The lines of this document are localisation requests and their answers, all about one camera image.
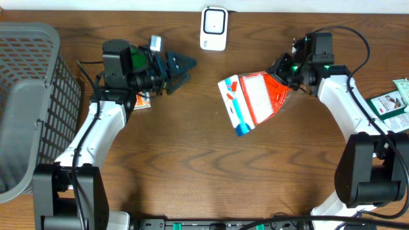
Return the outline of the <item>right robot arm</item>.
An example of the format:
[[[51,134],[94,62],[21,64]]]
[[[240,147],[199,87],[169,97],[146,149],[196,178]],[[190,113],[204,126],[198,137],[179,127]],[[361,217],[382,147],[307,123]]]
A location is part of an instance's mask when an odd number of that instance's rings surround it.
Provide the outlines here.
[[[396,214],[374,209],[408,200],[408,136],[395,133],[371,110],[356,87],[353,72],[337,65],[332,34],[319,29],[293,43],[267,70],[275,80],[297,91],[308,86],[333,115],[346,140],[334,175],[334,192],[313,208],[302,227],[310,229],[372,228],[363,215],[391,220]]]

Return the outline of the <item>green grip gloves package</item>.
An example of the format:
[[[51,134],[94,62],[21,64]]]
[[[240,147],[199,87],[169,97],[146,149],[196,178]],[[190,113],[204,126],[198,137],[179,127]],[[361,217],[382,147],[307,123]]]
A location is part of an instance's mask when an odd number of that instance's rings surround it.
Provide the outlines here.
[[[398,90],[369,98],[366,102],[393,132],[408,131],[408,113],[405,112],[407,104]]]

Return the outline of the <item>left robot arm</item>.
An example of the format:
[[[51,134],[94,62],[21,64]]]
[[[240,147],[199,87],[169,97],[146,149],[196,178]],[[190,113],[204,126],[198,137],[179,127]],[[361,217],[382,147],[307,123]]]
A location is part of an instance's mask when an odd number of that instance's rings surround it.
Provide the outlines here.
[[[162,52],[162,40],[147,45],[108,40],[104,69],[91,81],[88,115],[64,152],[33,172],[37,229],[136,229],[131,214],[110,209],[101,176],[114,139],[129,121],[138,96],[171,94],[190,79],[194,58]]]

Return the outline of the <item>green lid white jar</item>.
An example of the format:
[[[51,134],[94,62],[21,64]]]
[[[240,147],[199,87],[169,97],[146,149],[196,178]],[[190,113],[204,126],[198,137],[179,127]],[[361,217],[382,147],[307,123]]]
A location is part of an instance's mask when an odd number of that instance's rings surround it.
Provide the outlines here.
[[[132,45],[131,50],[131,59],[134,73],[140,73],[148,69],[148,55],[147,51],[143,48],[136,47]]]

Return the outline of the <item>orange snack box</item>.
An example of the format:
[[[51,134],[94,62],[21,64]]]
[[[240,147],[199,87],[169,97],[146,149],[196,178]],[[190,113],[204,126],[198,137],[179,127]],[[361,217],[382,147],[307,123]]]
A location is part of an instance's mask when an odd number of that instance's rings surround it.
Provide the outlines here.
[[[134,110],[139,110],[139,109],[147,109],[151,107],[151,100],[150,100],[150,93],[138,93],[136,95],[136,102],[134,106]]]

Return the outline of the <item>pale green wipes packet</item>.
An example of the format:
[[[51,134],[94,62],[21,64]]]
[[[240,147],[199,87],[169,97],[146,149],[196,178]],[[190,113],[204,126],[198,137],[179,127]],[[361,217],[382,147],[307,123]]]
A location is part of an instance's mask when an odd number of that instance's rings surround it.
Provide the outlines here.
[[[400,92],[403,100],[405,101],[406,107],[405,112],[409,112],[409,83],[408,79],[398,79],[393,80],[393,83],[396,85],[398,91]]]

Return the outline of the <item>grey plastic mesh basket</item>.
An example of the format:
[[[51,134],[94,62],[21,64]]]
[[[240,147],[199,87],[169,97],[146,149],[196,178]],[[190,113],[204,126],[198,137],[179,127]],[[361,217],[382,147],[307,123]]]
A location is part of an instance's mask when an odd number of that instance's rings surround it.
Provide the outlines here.
[[[72,142],[81,87],[50,25],[1,23],[1,202],[32,191],[33,171]]]

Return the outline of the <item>red dustpan brush package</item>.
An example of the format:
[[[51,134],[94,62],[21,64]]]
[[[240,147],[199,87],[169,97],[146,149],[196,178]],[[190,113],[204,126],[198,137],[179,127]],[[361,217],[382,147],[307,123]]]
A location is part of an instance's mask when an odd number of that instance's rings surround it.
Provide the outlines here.
[[[237,136],[279,117],[296,104],[298,92],[266,72],[232,75],[217,83]]]

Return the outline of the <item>white barcode scanner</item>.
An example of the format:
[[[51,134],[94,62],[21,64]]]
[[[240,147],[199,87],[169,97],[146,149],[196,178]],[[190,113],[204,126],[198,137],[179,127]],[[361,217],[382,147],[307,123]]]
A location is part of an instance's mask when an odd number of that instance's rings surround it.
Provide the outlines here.
[[[228,11],[206,6],[201,14],[200,47],[203,50],[223,51],[227,43]]]

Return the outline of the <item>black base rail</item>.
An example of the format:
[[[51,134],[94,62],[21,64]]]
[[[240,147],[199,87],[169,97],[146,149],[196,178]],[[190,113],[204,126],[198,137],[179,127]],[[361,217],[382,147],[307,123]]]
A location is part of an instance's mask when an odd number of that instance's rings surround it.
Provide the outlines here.
[[[136,230],[239,230],[250,224],[251,221],[244,220],[164,220],[143,219],[130,221],[130,226],[109,222],[107,229],[136,229]],[[315,229],[310,222],[272,222],[252,227],[256,230],[291,230],[291,229]]]

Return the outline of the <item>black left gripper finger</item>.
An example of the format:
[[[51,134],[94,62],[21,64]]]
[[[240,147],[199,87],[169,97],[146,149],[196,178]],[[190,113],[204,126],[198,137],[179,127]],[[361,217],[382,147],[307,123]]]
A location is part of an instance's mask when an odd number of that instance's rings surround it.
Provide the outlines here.
[[[197,65],[197,61],[194,58],[173,51],[166,51],[165,57],[168,72],[172,77],[187,73]]]
[[[171,77],[166,82],[166,87],[165,87],[166,93],[168,95],[174,93],[178,88],[183,86],[189,80],[190,80],[189,73],[183,73],[183,74],[179,74],[179,75]]]

